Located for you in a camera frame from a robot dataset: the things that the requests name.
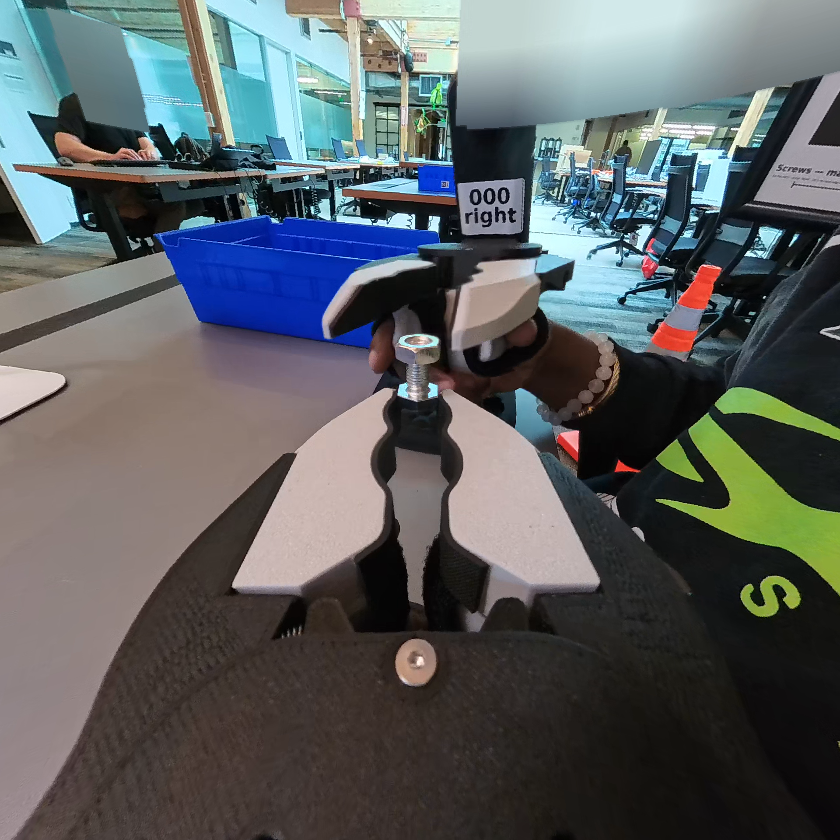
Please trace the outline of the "person's black printed shirt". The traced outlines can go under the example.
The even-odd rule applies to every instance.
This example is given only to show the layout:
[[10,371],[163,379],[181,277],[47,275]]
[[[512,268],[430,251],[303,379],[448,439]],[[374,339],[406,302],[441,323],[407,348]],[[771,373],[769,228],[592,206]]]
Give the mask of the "person's black printed shirt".
[[688,584],[763,748],[838,838],[838,234],[780,283],[725,392],[612,507]]

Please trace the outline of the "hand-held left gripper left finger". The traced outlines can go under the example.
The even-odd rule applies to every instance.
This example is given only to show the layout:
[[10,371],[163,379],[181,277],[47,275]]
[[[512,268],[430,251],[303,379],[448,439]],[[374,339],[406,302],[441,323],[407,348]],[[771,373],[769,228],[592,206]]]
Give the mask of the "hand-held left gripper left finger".
[[383,389],[293,454],[233,588],[329,597],[365,631],[397,629],[396,394]]

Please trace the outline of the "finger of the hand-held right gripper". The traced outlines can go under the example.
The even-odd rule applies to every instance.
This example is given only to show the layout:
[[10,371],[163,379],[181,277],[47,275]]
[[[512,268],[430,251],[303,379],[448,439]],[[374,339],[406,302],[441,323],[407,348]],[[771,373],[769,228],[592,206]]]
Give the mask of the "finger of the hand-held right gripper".
[[540,280],[536,259],[480,261],[464,283],[446,291],[450,350],[469,350],[504,338],[535,314]]
[[438,289],[438,268],[420,256],[376,260],[355,270],[322,315],[326,340],[360,329]]

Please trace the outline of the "black framed instruction sign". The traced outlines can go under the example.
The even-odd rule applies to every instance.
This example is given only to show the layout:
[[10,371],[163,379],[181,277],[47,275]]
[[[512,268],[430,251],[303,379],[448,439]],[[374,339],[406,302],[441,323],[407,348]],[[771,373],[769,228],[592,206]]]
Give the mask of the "black framed instruction sign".
[[777,228],[838,227],[838,72],[793,85],[749,165],[732,213]]

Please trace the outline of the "person's right forearm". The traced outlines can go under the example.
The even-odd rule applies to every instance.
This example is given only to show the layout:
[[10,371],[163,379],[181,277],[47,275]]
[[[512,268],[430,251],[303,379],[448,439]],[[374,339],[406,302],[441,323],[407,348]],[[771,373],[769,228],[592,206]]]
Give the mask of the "person's right forearm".
[[699,364],[620,345],[615,354],[609,385],[568,424],[579,433],[583,480],[612,473],[618,462],[643,469],[725,392],[738,358]]

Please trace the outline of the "medium steel hex nut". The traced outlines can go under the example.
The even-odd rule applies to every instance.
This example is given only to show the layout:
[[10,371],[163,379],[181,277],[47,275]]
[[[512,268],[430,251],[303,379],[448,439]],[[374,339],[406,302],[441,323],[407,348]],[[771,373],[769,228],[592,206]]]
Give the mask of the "medium steel hex nut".
[[426,333],[401,336],[394,344],[395,360],[405,365],[429,366],[438,362],[441,354],[440,339]]

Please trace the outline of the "black office chair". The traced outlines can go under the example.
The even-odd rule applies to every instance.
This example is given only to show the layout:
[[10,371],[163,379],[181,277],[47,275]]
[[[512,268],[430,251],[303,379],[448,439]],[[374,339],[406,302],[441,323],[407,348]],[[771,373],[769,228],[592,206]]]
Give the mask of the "black office chair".
[[643,281],[617,299],[623,306],[646,291],[664,291],[676,300],[677,279],[698,241],[685,236],[690,218],[697,154],[675,154],[670,160],[665,198],[643,246]]
[[745,339],[752,326],[748,315],[757,314],[781,280],[794,274],[788,266],[793,259],[790,253],[777,260],[750,257],[748,252],[758,239],[760,225],[734,214],[739,191],[759,152],[758,148],[734,151],[720,212],[705,226],[697,247],[672,277],[675,291],[671,297],[677,302],[678,293],[688,288],[701,266],[711,265],[721,270],[712,290],[728,298],[728,303],[722,310],[701,317],[702,330],[698,332],[695,344],[706,338],[716,338],[725,329]]
[[117,261],[152,255],[154,231],[151,220],[147,217],[122,218],[112,199],[120,184],[128,184],[117,175],[122,162],[96,159],[80,163],[61,156],[55,143],[57,120],[34,113],[28,116],[56,161],[53,164],[16,164],[16,170],[42,175],[67,187],[78,225],[90,233],[106,235]]

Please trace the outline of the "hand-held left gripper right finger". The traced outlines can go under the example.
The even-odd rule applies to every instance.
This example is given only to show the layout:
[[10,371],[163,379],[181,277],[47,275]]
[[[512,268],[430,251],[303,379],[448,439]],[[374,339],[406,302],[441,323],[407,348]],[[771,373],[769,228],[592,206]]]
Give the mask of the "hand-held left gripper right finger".
[[601,580],[540,452],[453,391],[438,397],[442,497],[439,574],[456,622],[479,630],[499,601],[592,594]]

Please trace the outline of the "wooden office table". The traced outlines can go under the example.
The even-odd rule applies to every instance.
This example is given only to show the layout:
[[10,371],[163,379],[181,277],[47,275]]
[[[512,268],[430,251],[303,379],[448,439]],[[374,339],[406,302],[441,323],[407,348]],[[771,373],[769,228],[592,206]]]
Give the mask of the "wooden office table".
[[341,193],[343,199],[357,204],[361,218],[374,223],[385,222],[393,215],[407,215],[413,218],[414,229],[428,230],[432,217],[447,219],[458,215],[455,195],[421,192],[417,180],[410,178],[344,187]]
[[239,169],[235,171],[178,170],[164,166],[104,166],[73,163],[13,164],[19,173],[41,175],[62,186],[85,191],[93,213],[107,235],[118,262],[148,255],[146,246],[132,247],[110,193],[120,186],[151,187],[164,203],[189,200],[222,200],[224,215],[220,219],[246,217],[249,205],[246,196],[257,198],[262,190],[272,193],[296,191],[310,186],[310,180],[325,175],[323,165],[277,164],[273,170]]

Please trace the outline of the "black foam pad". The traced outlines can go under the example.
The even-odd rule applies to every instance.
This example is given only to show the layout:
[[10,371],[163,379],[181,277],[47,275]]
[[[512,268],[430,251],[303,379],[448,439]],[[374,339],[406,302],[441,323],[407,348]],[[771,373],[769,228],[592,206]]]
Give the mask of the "black foam pad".
[[411,402],[398,396],[390,414],[394,423],[394,447],[440,456],[446,411],[446,404],[439,397]]

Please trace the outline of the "green potted plant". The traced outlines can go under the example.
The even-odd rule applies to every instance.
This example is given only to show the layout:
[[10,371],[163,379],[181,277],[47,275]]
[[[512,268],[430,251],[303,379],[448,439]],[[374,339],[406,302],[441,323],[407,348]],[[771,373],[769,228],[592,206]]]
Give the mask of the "green potted plant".
[[445,123],[445,90],[442,80],[428,90],[427,102],[423,105],[414,120],[415,133],[425,136],[427,130],[433,126]]

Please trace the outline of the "white document stand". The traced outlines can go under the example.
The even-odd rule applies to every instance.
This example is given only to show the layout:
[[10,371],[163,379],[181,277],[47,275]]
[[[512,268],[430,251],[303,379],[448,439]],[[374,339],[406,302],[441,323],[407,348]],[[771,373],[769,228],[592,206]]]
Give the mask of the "white document stand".
[[67,386],[60,373],[1,365],[1,422],[27,411]]

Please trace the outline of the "person's right hand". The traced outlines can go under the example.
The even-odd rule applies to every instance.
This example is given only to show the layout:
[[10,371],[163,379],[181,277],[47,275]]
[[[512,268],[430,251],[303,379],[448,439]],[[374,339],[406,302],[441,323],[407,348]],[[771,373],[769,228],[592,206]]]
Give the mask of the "person's right hand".
[[[395,360],[393,333],[394,323],[388,318],[373,334],[369,365],[376,374],[383,374]],[[536,322],[531,319],[510,331],[505,340],[510,348],[530,348],[537,335]],[[489,396],[524,390],[558,411],[588,386],[599,367],[600,354],[592,341],[563,325],[549,322],[548,338],[540,352],[502,376],[479,377],[435,366],[429,377],[439,390],[455,391],[474,403],[481,403]]]

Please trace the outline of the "short steel bolt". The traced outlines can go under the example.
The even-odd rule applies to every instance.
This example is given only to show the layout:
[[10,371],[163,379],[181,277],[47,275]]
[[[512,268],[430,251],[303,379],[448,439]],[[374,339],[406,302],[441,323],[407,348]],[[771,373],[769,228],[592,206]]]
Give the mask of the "short steel bolt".
[[397,396],[414,406],[425,406],[438,399],[438,386],[430,380],[430,366],[406,365],[405,382],[397,388]]

